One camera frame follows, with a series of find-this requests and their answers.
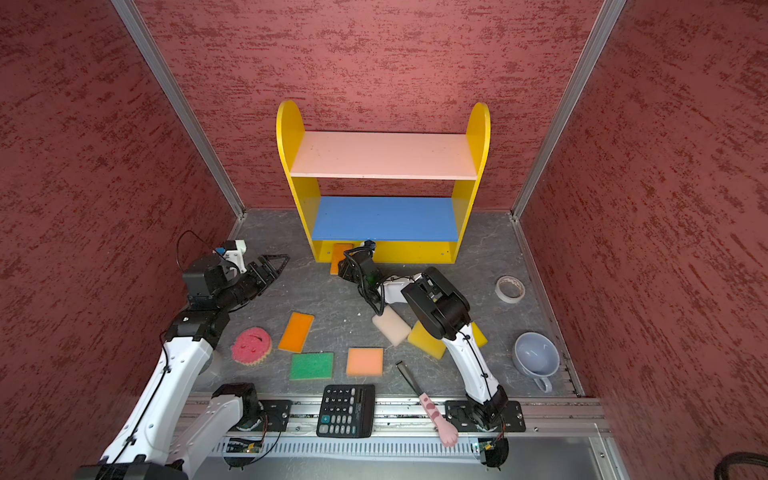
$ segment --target pink cat paw handle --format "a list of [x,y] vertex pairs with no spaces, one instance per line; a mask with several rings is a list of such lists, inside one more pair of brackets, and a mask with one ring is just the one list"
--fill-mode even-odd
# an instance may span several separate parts
[[419,397],[419,402],[422,404],[422,407],[424,407],[429,418],[432,419],[432,422],[437,426],[437,433],[440,435],[442,446],[450,449],[452,446],[456,445],[458,442],[458,430],[440,415],[440,411],[437,410],[435,404],[432,403],[432,399],[430,399],[426,393],[423,393]]

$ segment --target white cup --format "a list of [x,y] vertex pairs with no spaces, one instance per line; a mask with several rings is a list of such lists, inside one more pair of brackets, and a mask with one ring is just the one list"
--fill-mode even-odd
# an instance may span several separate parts
[[550,339],[540,333],[523,333],[515,341],[512,360],[520,373],[532,378],[542,392],[552,391],[549,377],[560,368],[560,353]]

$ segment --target calculator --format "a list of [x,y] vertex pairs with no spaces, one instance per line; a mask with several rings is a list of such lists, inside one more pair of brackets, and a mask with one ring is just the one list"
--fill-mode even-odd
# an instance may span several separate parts
[[364,439],[373,429],[373,385],[328,385],[317,419],[317,436],[335,439]]

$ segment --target tape roll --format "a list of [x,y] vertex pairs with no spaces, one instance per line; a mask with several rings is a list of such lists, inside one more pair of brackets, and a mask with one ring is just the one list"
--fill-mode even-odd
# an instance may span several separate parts
[[[520,292],[520,294],[517,296],[507,296],[504,294],[504,292],[502,292],[502,285],[512,285]],[[502,299],[503,302],[517,303],[522,300],[523,296],[525,295],[525,286],[523,285],[523,282],[514,278],[513,276],[504,275],[503,277],[496,280],[496,295],[498,298]]]

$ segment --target red wall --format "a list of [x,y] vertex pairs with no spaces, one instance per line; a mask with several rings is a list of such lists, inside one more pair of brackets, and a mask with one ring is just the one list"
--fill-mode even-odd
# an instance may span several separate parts
[[[463,133],[491,108],[476,207],[509,209],[602,0],[137,0],[248,207],[292,207],[277,107],[310,130]],[[441,182],[326,180],[325,194],[450,195]]]
[[632,479],[768,453],[764,7],[629,2],[523,216]]
[[0,36],[0,476],[68,478],[184,305],[176,237],[233,214],[108,0],[5,2]]

